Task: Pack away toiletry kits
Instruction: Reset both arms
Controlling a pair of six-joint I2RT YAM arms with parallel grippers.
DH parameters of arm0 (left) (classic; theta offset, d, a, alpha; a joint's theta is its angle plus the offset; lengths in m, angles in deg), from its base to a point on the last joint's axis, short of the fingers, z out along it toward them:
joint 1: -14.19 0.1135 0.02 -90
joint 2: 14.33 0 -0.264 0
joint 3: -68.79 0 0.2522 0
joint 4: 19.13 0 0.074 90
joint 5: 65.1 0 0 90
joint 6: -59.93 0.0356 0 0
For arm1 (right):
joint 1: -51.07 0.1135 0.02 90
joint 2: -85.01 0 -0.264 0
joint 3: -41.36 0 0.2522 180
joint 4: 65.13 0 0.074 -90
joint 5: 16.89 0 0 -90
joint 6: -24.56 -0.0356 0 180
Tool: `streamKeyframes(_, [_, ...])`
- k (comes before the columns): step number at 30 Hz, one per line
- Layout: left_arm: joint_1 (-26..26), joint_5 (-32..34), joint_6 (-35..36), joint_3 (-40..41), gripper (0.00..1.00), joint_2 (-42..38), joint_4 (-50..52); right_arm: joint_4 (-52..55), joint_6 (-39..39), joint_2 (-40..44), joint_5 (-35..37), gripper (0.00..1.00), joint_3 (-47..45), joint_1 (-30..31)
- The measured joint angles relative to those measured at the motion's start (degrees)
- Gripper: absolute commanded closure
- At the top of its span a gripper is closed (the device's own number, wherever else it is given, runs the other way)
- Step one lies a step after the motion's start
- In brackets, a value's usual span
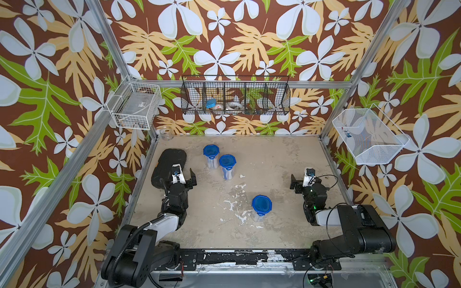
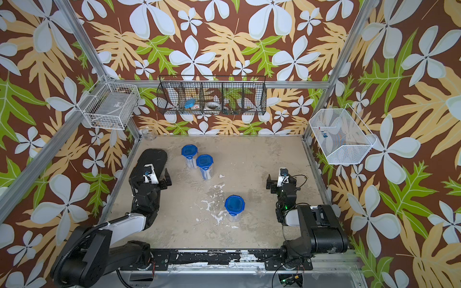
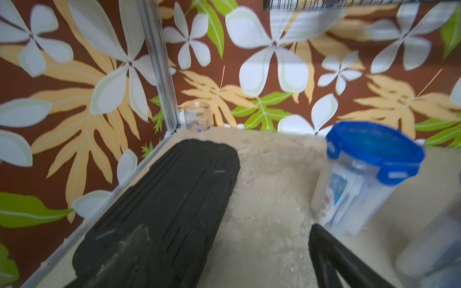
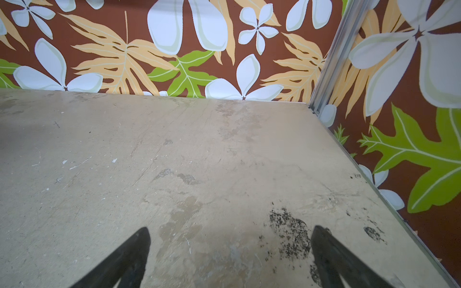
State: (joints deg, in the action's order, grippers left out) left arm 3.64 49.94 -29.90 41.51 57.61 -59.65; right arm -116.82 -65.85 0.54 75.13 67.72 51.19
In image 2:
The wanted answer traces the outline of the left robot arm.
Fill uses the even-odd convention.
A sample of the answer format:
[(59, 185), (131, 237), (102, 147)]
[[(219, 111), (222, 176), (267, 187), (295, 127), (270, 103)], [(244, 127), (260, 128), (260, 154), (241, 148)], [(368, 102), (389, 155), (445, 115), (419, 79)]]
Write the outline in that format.
[(90, 288), (99, 279), (123, 267), (146, 268), (151, 263), (150, 245), (129, 241), (115, 243), (149, 229), (158, 215), (160, 192), (172, 185), (168, 172), (154, 184), (150, 175), (135, 178), (130, 185), (135, 191), (132, 211), (123, 217), (91, 227), (79, 227), (72, 233), (52, 266), (50, 276), (59, 288), (81, 286)]

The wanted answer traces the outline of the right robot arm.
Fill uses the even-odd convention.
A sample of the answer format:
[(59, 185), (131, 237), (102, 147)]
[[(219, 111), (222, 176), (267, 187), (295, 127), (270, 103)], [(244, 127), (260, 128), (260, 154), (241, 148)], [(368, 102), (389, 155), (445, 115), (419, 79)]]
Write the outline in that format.
[(302, 266), (312, 269), (312, 257), (317, 254), (345, 253), (349, 247), (332, 206), (311, 206), (297, 202), (296, 179), (283, 173), (276, 180), (269, 176), (266, 189), (277, 196), (276, 217), (283, 227), (298, 227), (300, 236), (294, 240), (284, 239), (280, 248), (280, 264), (286, 269)]

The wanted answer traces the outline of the blue lid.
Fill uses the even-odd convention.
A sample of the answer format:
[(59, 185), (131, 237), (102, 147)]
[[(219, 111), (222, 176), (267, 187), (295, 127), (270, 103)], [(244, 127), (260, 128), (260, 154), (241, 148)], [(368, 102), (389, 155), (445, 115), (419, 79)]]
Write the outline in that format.
[(185, 145), (181, 149), (181, 155), (191, 160), (194, 159), (198, 154), (198, 147), (192, 144)]
[(244, 211), (245, 201), (241, 196), (231, 195), (226, 199), (224, 207), (230, 216), (235, 217)]
[(213, 163), (213, 158), (208, 154), (200, 155), (196, 159), (197, 167), (199, 167), (202, 170), (209, 170), (212, 167)]

